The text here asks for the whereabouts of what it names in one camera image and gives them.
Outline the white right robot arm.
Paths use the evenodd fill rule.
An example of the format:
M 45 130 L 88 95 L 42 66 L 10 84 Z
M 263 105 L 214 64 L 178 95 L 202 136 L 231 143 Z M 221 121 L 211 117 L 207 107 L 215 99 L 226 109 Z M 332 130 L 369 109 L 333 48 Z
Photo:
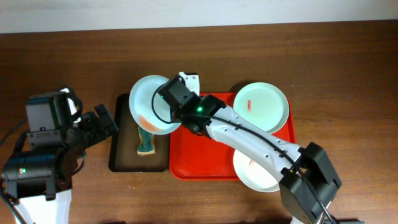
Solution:
M 283 141 L 240 118 L 232 107 L 213 95 L 198 96 L 177 75 L 177 118 L 193 134 L 202 134 L 253 159 L 278 181 L 282 204 L 302 223 L 337 219 L 327 206 L 341 187 L 341 180 L 326 151 L 311 142 L 307 147 Z

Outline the green yellow sponge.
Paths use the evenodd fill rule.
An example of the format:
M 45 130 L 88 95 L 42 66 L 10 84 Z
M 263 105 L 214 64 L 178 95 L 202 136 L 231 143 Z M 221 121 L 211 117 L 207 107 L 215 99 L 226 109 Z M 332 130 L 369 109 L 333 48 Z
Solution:
M 138 133 L 140 143 L 137 148 L 137 154 L 139 156 L 155 154 L 154 135 L 142 129 L 140 126 L 138 127 Z

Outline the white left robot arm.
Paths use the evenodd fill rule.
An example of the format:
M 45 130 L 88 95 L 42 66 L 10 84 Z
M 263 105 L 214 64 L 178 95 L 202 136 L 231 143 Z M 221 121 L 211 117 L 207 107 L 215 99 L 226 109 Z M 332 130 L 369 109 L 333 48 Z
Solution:
M 68 223 L 72 177 L 86 150 L 118 131 L 105 105 L 85 114 L 68 106 L 27 106 L 30 129 L 2 169 L 2 192 L 18 223 Z

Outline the white plate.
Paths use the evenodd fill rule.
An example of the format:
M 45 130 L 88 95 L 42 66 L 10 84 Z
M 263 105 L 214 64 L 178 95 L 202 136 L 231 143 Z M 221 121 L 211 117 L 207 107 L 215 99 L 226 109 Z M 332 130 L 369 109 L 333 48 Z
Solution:
M 279 191 L 279 183 L 275 178 L 238 150 L 233 155 L 233 166 L 240 181 L 250 189 L 263 193 Z

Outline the light blue plate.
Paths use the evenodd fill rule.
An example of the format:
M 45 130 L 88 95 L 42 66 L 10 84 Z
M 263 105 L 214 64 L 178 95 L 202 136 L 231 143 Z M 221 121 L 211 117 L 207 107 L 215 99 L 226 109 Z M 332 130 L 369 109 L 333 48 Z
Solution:
M 170 122 L 172 112 L 170 106 L 158 94 L 154 94 L 158 87 L 169 81 L 168 78 L 160 75 L 149 75 L 138 80 L 129 94 L 129 109 L 135 122 L 144 130 L 156 135 L 165 135 L 174 132 L 180 123 Z M 152 99 L 154 99 L 154 109 L 152 109 Z

